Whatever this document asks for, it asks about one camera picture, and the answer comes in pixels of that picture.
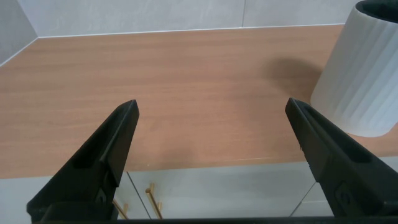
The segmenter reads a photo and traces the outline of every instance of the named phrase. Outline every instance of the white wall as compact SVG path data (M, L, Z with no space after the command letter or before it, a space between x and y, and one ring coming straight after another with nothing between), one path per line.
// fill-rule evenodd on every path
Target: white wall
M18 0L39 37L342 24L360 0Z
M37 38L17 0L0 1L0 65Z

